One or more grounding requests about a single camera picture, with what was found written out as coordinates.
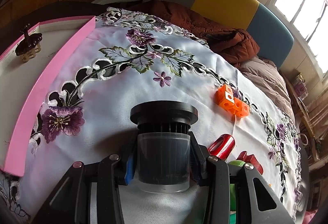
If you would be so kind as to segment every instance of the window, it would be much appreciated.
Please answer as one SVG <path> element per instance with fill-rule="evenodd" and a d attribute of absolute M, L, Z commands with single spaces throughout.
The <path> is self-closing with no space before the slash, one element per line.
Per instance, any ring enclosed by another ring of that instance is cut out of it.
<path fill-rule="evenodd" d="M 325 0 L 272 0 L 270 4 L 298 30 L 323 73 L 327 72 L 328 41 L 325 35 L 328 30 L 328 9 Z"/>

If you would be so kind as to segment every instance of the embroidered tablecloth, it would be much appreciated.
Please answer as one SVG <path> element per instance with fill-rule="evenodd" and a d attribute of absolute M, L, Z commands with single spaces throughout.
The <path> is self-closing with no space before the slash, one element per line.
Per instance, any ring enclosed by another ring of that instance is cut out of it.
<path fill-rule="evenodd" d="M 301 198 L 300 154 L 296 127 L 284 112 L 184 29 L 115 8 L 96 19 L 96 29 L 49 89 L 32 131 L 25 175 L 16 180 L 0 174 L 0 195 L 22 223 L 33 218 L 73 162 L 94 163 L 116 153 L 136 129 L 131 108 L 153 100 L 196 107 L 199 120 L 191 131 L 199 144 L 209 146 L 221 134 L 231 134 L 236 146 L 227 161 L 244 150 L 254 154 L 263 177 L 295 217 Z M 234 118 L 214 103 L 224 83 L 250 105 L 248 117 Z M 136 180 L 119 188 L 126 224 L 203 218 L 208 189 L 193 182 L 187 191 L 170 195 L 143 192 Z"/>

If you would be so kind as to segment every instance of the transparent container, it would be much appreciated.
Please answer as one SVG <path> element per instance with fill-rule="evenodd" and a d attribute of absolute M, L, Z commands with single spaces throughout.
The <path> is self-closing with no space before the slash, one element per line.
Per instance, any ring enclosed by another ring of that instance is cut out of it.
<path fill-rule="evenodd" d="M 190 136 L 175 132 L 138 135 L 138 179 L 143 191 L 174 193 L 189 188 Z"/>

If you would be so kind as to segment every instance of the rust-colored down jacket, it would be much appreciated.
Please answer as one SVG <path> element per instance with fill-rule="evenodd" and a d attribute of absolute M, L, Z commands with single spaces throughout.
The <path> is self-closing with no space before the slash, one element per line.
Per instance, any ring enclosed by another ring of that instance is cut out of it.
<path fill-rule="evenodd" d="M 151 0 L 128 9 L 155 15 L 205 39 L 213 52 L 237 68 L 240 62 L 251 59 L 260 50 L 245 30 L 222 26 L 173 2 Z"/>

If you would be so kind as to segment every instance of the headboard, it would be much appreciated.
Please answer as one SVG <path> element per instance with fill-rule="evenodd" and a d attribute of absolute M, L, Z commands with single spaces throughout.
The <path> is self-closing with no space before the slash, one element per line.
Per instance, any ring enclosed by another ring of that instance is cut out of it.
<path fill-rule="evenodd" d="M 278 68 L 293 46 L 293 36 L 286 26 L 257 0 L 163 1 L 181 4 L 222 25 L 247 30 L 260 46 L 258 55 L 272 60 Z"/>

